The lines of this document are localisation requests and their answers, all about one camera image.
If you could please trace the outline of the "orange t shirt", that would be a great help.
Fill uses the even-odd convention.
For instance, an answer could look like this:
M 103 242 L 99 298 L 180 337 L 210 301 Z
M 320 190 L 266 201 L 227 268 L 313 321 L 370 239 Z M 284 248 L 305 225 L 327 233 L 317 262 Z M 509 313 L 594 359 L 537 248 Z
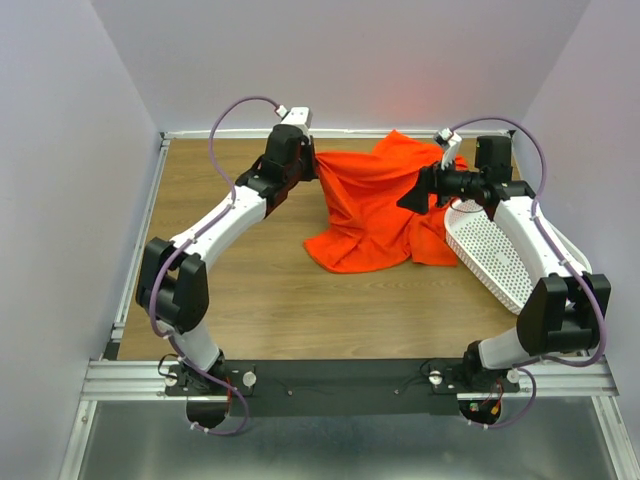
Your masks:
M 407 260 L 454 267 L 458 258 L 446 242 L 446 209 L 429 201 L 426 214 L 396 202 L 418 179 L 419 169 L 442 157 L 435 144 L 396 130 L 371 152 L 318 152 L 317 175 L 328 211 L 328 227 L 304 241 L 308 255 L 331 273 L 379 271 Z

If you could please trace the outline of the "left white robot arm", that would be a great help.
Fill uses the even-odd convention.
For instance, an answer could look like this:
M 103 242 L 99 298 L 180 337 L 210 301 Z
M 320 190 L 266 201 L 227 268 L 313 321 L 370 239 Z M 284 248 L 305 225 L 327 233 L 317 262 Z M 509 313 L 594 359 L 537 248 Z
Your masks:
M 201 395 L 214 393 L 222 380 L 223 354 L 203 323 L 208 274 L 224 250 L 269 216 L 299 182 L 315 178 L 314 161 L 306 127 L 276 125 L 264 153 L 232 183 L 224 200 L 189 229 L 170 240 L 155 237 L 144 249 L 136 303 L 154 332 L 187 361 L 187 382 Z

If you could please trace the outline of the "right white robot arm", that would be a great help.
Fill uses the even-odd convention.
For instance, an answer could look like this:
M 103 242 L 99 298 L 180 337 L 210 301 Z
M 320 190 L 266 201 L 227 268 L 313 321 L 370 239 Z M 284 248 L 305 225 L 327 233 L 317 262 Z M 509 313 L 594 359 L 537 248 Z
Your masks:
M 593 274 L 561 242 L 539 206 L 539 191 L 512 177 L 511 141 L 481 136 L 475 168 L 455 165 L 460 136 L 443 129 L 434 136 L 440 161 L 420 169 L 415 185 L 397 204 L 425 214 L 431 205 L 471 200 L 507 237 L 533 285 L 516 324 L 501 335 L 471 343 L 462 359 L 460 379 L 480 392 L 505 373 L 540 360 L 574 368 L 597 362 L 604 354 L 605 313 L 611 284 Z

